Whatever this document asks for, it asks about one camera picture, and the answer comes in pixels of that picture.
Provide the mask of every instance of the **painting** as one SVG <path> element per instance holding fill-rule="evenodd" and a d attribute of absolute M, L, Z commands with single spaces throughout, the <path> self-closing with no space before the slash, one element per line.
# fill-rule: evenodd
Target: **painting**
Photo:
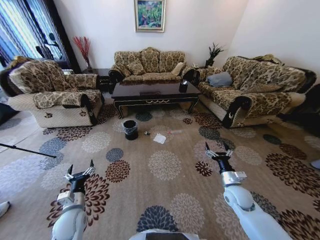
<path fill-rule="evenodd" d="M 136 32 L 165 31 L 166 0 L 134 0 Z"/>

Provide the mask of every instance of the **loveseat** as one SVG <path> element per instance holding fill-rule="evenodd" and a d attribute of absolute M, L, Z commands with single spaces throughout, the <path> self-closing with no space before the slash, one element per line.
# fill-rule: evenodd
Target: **loveseat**
<path fill-rule="evenodd" d="M 133 74 L 128 70 L 127 66 L 135 61 L 142 64 L 143 74 Z M 116 51 L 109 77 L 114 84 L 178 83 L 182 79 L 191 82 L 195 73 L 192 67 L 185 66 L 179 75 L 171 73 L 178 63 L 184 62 L 186 56 L 183 51 L 159 51 L 153 47 L 141 51 Z"/>
<path fill-rule="evenodd" d="M 98 75 L 64 75 L 51 60 L 27 60 L 0 73 L 0 85 L 17 111 L 30 111 L 42 128 L 91 126 L 104 103 Z"/>
<path fill-rule="evenodd" d="M 210 75 L 228 72 L 232 84 L 213 87 Z M 225 128 L 279 122 L 279 114 L 288 114 L 305 100 L 305 92 L 315 83 L 313 71 L 257 61 L 241 56 L 227 59 L 222 69 L 210 67 L 195 72 L 195 82 L 202 92 L 200 101 Z M 272 85 L 276 90 L 266 90 Z"/>

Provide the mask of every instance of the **carpet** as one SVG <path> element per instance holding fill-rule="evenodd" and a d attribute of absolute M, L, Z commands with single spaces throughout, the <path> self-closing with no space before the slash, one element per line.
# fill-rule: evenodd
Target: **carpet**
<path fill-rule="evenodd" d="M 57 158 L 2 149 L 0 201 L 12 208 L 0 218 L 0 239 L 50 239 L 62 212 L 57 195 L 70 189 L 63 175 L 71 164 L 74 173 L 87 169 L 91 159 L 96 172 L 85 184 L 83 239 L 127 240 L 153 228 L 247 239 L 205 142 L 214 151 L 223 143 L 234 150 L 231 165 L 248 176 L 243 186 L 292 238 L 320 239 L 320 171 L 309 165 L 320 157 L 319 138 L 290 123 L 225 129 L 200 103 L 192 115 L 186 107 L 134 107 L 119 120 L 106 104 L 96 126 L 50 129 L 21 112 L 1 125 L 1 142 Z M 122 132 L 128 119 L 138 123 L 134 141 Z M 163 145 L 153 141 L 157 133 L 166 136 Z"/>

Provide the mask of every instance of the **white robotic arm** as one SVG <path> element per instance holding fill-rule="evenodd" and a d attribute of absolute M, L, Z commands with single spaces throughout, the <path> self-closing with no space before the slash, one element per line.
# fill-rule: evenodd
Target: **white robotic arm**
<path fill-rule="evenodd" d="M 236 172 L 229 164 L 232 151 L 224 145 L 227 152 L 210 151 L 205 143 L 205 153 L 207 156 L 217 161 L 220 167 L 220 174 L 224 186 L 223 197 L 226 203 L 233 209 L 240 224 L 251 240 L 291 240 L 289 235 L 277 223 L 277 221 L 264 212 L 254 201 L 251 193 L 243 188 L 241 181 L 247 176 L 244 172 Z"/>
<path fill-rule="evenodd" d="M 57 201 L 63 205 L 62 215 L 52 229 L 52 240 L 82 240 L 88 217 L 85 213 L 85 182 L 95 172 L 91 160 L 90 167 L 72 175 L 73 166 L 64 176 L 72 185 L 71 191 L 62 192 Z"/>

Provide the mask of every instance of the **trash can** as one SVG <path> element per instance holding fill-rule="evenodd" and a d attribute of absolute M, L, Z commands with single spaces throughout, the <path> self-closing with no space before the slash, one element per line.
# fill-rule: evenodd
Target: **trash can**
<path fill-rule="evenodd" d="M 128 140 L 135 140 L 138 137 L 138 124 L 134 120 L 125 121 L 122 124 L 125 138 Z"/>

